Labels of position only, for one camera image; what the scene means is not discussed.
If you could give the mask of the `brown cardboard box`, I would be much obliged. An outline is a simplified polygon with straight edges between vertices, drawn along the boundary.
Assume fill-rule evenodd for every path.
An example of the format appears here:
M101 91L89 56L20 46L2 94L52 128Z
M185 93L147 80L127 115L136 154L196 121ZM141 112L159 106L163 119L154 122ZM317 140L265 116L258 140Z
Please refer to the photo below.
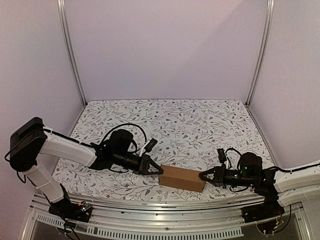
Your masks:
M200 171L161 165L163 173L158 176L161 186L202 193L206 181L199 177Z

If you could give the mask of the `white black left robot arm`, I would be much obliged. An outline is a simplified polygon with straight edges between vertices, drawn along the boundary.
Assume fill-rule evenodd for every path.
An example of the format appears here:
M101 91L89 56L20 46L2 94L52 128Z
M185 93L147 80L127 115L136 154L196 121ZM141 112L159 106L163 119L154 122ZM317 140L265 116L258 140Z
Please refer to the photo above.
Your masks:
M123 123L109 130L99 144L84 143L46 127L40 117L34 117L10 136L4 159L16 173L24 175L23 183L30 180L63 217L70 217L74 205L38 156L63 158L95 171L112 170L117 165L137 175L161 175L163 169L148 155L157 141L145 140L139 148L133 134L124 127Z

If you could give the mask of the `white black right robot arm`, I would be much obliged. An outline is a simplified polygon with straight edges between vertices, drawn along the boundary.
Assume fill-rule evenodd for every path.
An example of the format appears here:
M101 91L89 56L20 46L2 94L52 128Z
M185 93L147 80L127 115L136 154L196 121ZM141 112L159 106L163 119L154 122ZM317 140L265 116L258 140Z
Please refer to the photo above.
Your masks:
M260 156L246 152L239 155L236 169L228 169L225 162L229 159L222 148L218 149L218 159L221 165L201 172L199 178L224 189L228 186L252 188L265 200L258 208L262 218L269 218L278 206L287 207L320 196L319 160L297 168L263 168Z

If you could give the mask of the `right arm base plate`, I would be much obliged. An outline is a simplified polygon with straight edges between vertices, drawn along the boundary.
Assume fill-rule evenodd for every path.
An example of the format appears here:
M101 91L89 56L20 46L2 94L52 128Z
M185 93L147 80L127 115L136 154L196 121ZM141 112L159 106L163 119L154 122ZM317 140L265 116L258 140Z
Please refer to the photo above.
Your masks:
M285 209L275 201L264 201L260 204L241 208L241 216L245 223L256 223L258 231L263 235L273 235L284 223Z

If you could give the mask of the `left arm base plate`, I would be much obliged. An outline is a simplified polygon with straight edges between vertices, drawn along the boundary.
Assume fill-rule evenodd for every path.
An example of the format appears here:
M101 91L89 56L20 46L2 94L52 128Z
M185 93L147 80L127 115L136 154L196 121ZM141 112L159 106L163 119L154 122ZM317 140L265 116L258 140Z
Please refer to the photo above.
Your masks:
M52 203L48 200L50 204L48 212L63 220L71 219L88 223L92 215L93 206L85 201L72 203L64 186L62 184L60 184L60 186L62 188L63 198L56 203Z

